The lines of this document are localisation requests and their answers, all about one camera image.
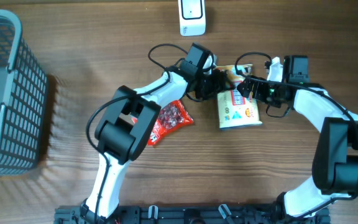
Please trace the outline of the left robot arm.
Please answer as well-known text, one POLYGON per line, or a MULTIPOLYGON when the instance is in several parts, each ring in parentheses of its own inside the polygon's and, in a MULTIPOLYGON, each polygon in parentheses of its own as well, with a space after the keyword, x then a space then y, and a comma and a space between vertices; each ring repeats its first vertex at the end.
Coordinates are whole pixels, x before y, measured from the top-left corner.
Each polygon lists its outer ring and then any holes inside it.
POLYGON ((212 51, 194 43, 185 54, 173 65, 163 66, 161 77, 145 87, 120 86, 89 118, 86 131, 102 115, 94 136, 86 133, 99 154, 92 193, 80 207, 86 222, 106 223, 118 208, 127 169, 145 149, 161 109, 190 93, 195 94, 193 101, 202 102, 233 89, 227 73, 217 68, 212 51))

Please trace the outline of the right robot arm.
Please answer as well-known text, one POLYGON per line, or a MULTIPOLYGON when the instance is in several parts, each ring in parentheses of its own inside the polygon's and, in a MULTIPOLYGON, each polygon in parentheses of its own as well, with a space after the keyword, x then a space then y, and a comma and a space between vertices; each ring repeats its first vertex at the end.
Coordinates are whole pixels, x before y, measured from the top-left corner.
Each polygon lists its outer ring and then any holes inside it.
POLYGON ((267 108, 287 105, 303 115, 319 132, 312 175, 293 190, 281 193, 269 213, 273 222, 297 222, 314 217, 340 200, 358 197, 358 114, 331 98, 327 90, 310 81, 305 55, 269 57, 267 78, 243 76, 237 90, 266 104, 267 108))

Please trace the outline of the white blue-edged packet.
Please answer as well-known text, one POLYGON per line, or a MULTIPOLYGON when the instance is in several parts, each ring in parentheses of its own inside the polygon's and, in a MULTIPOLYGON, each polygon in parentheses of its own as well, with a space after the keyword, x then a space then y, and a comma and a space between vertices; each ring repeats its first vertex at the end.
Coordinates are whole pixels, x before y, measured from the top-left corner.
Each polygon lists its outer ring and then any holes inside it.
POLYGON ((244 81, 244 77, 236 74, 233 65, 219 66, 218 69, 226 73, 228 79, 234 84, 233 90, 217 95, 219 128, 231 129, 261 125, 257 102, 248 96, 243 97, 237 90, 237 86, 244 81))

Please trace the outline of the red Hacks candy bag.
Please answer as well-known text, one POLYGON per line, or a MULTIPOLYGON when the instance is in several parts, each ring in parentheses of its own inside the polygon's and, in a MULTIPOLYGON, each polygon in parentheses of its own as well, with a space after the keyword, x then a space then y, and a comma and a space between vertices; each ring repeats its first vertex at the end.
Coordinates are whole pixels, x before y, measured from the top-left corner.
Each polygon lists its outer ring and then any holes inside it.
POLYGON ((188 114, 181 100, 175 100, 160 110, 147 145, 155 146, 165 136, 191 124, 193 118, 188 114))

